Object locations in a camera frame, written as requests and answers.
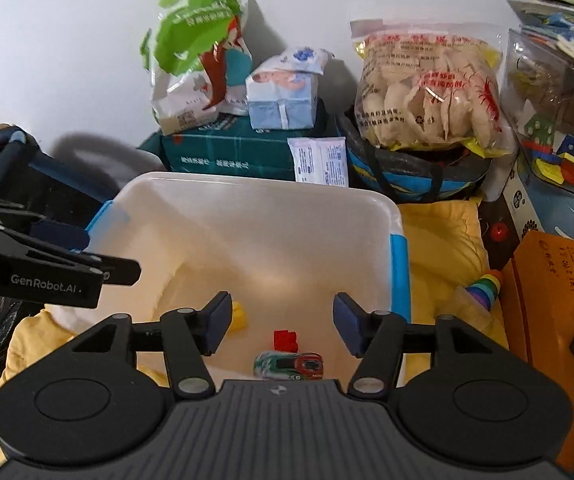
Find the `yellow cloth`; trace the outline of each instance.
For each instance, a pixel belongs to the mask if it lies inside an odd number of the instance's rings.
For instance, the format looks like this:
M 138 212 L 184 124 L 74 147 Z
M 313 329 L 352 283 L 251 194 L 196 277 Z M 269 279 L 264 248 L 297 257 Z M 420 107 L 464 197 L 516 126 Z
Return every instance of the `yellow cloth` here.
M 478 210 L 473 202 L 439 202 L 429 205 L 401 205 L 404 235 L 409 243 L 414 323 L 433 323 L 435 305 L 446 301 L 457 285 L 470 285 L 488 269 L 480 237 Z M 499 305 L 494 315 L 493 339 L 507 346 Z M 16 327 L 7 354 L 0 386 L 11 377 L 55 350 L 71 338 L 56 325 L 48 312 L 23 319 Z M 429 368 L 427 355 L 407 356 L 406 376 Z M 166 377 L 142 370 L 158 384 Z M 0 450 L 0 465 L 4 456 Z

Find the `clear plastic container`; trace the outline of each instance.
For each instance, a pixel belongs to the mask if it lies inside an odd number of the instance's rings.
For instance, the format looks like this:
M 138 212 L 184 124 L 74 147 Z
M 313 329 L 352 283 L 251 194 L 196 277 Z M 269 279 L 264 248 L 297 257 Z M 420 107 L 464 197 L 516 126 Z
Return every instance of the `clear plastic container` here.
M 91 251 L 134 258 L 131 287 L 108 285 L 95 310 L 51 306 L 81 332 L 117 312 L 134 322 L 203 307 L 218 291 L 238 301 L 248 326 L 206 358 L 216 384 L 252 378 L 273 331 L 298 334 L 302 352 L 323 356 L 325 377 L 344 384 L 357 365 L 332 321 L 348 292 L 369 311 L 410 314 L 400 212 L 367 190 L 215 175 L 149 173 L 128 184 L 90 229 Z M 161 355 L 139 362 L 164 370 Z

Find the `red ball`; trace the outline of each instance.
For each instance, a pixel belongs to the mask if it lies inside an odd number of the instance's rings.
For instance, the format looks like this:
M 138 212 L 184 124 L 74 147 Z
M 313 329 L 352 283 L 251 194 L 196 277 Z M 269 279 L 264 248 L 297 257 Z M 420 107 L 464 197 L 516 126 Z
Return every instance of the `red ball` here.
M 502 242 L 509 234 L 509 228 L 504 222 L 496 222 L 491 226 L 490 235 L 494 242 Z

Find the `green box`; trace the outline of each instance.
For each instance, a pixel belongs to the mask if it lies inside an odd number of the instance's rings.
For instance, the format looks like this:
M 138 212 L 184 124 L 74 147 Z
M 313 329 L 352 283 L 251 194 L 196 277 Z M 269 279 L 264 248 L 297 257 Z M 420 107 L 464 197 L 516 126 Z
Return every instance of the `green box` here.
M 324 137 L 327 114 L 318 99 L 309 130 L 254 130 L 248 116 L 221 114 L 218 120 L 180 134 L 154 133 L 140 145 L 169 171 L 295 180 L 287 139 Z

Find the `bag strap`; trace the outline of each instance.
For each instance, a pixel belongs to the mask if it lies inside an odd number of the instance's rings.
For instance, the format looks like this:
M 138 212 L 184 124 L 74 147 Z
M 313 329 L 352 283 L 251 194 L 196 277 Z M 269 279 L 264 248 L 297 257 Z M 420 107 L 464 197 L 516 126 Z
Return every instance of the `bag strap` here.
M 365 148 L 365 158 L 367 159 L 367 165 L 375 177 L 376 182 L 380 186 L 382 193 L 396 203 L 408 202 L 408 200 L 405 200 L 401 197 L 400 193 L 398 193 L 398 190 L 396 190 L 385 178 L 385 175 L 382 173 L 380 163 L 376 157 L 376 149 L 374 146 L 367 139 L 362 139 L 362 142 Z M 429 188 L 429 191 L 417 200 L 417 202 L 420 203 L 436 202 L 436 200 L 438 200 L 438 196 L 440 195 L 440 188 L 442 188 L 442 182 L 444 180 L 444 172 L 442 171 L 442 166 L 436 164 L 435 162 L 430 162 L 429 164 L 429 171 L 432 176 L 432 184 Z

